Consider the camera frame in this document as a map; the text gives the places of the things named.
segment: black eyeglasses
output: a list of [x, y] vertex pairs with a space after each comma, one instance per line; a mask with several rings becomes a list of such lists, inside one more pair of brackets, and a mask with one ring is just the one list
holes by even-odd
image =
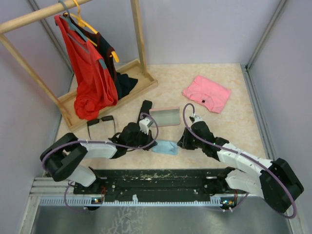
[[112, 121], [114, 122], [114, 132], [115, 132], [115, 134], [116, 134], [116, 126], [115, 126], [114, 117], [113, 117], [113, 116], [104, 116], [104, 117], [102, 117], [102, 118], [96, 118], [96, 119], [93, 119], [93, 120], [89, 120], [89, 121], [87, 122], [88, 134], [89, 134], [90, 140], [92, 140], [92, 139], [91, 139], [91, 136], [90, 136], [89, 127], [92, 126], [92, 125], [98, 124], [100, 120], [102, 120], [103, 122], [111, 121], [111, 120], [112, 120]]

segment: clothes rack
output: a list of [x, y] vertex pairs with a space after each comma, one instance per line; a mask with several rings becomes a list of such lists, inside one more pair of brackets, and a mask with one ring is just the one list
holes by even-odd
[[[92, 0], [77, 0], [79, 5]], [[73, 0], [66, 0], [65, 5], [68, 9], [76, 7]], [[103, 117], [114, 109], [128, 103], [129, 101], [137, 98], [138, 96], [146, 93], [152, 88], [157, 87], [157, 80], [148, 72], [146, 67], [143, 31], [141, 23], [141, 14], [138, 0], [131, 0], [131, 8], [133, 14], [133, 21], [136, 32], [136, 42], [139, 54], [139, 60], [135, 59], [117, 69], [117, 72], [127, 73], [129, 76], [138, 79], [136, 87], [132, 92], [119, 100], [116, 106], [108, 106], [100, 110], [98, 117]], [[42, 20], [49, 16], [58, 14], [64, 11], [64, 7], [61, 3], [42, 8], [32, 13], [20, 16], [18, 18], [9, 20], [0, 24], [0, 42], [11, 53], [11, 55], [19, 62], [19, 64], [31, 75], [34, 81], [44, 90], [48, 97], [58, 106], [68, 128], [71, 131], [77, 130], [84, 126], [87, 122], [85, 119], [80, 119], [74, 110], [74, 101], [76, 99], [77, 92], [71, 91], [61, 97], [56, 97], [55, 94], [49, 89], [49, 87], [43, 82], [36, 71], [29, 65], [27, 60], [19, 53], [9, 39], [4, 35], [7, 32], [13, 31], [17, 28], [23, 27], [30, 23]]]

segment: blue face mask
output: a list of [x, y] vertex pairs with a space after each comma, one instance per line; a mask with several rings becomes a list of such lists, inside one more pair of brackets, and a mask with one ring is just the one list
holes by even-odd
[[177, 155], [177, 145], [176, 142], [168, 140], [157, 140], [157, 146], [152, 148], [152, 152], [167, 154], [167, 155]]

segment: yellow hanger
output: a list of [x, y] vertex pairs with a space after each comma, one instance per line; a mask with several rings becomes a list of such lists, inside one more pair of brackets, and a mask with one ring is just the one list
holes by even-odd
[[82, 18], [81, 18], [81, 14], [80, 14], [80, 11], [81, 11], [80, 6], [79, 6], [79, 4], [78, 4], [78, 2], [77, 2], [76, 0], [73, 0], [73, 1], [74, 1], [74, 3], [76, 4], [76, 6], [77, 6], [77, 8], [78, 8], [78, 11], [77, 11], [77, 15], [78, 15], [78, 18], [77, 18], [77, 20], [78, 20], [78, 25], [79, 25], [80, 27], [85, 27], [86, 25], [83, 23]]
[[[77, 19], [78, 21], [78, 25], [80, 27], [88, 27], [94, 34], [97, 34], [97, 30], [95, 30], [91, 25], [89, 25], [86, 21], [84, 21], [82, 18], [81, 18], [81, 14], [80, 14], [80, 6], [78, 4], [78, 2], [76, 0], [73, 0], [74, 3], [76, 4], [77, 8], [78, 8], [78, 11], [77, 11], [77, 15], [74, 15], [72, 13], [70, 13], [70, 16], [71, 17], [74, 17], [75, 19]], [[97, 44], [95, 44], [91, 39], [88, 39], [94, 46], [97, 46]], [[110, 55], [110, 57], [113, 56], [113, 58], [115, 59], [116, 62], [119, 62], [119, 58], [118, 58], [118, 55], [116, 54], [115, 51], [112, 52], [112, 54]]]

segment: red shirt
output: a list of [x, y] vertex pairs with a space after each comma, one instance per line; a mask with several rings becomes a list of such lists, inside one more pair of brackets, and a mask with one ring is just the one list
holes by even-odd
[[66, 49], [76, 74], [78, 83], [74, 108], [79, 118], [92, 120], [106, 106], [117, 104], [118, 94], [108, 69], [99, 63], [103, 57], [93, 44], [84, 41], [75, 31], [70, 30], [68, 23], [54, 16], [64, 38]]

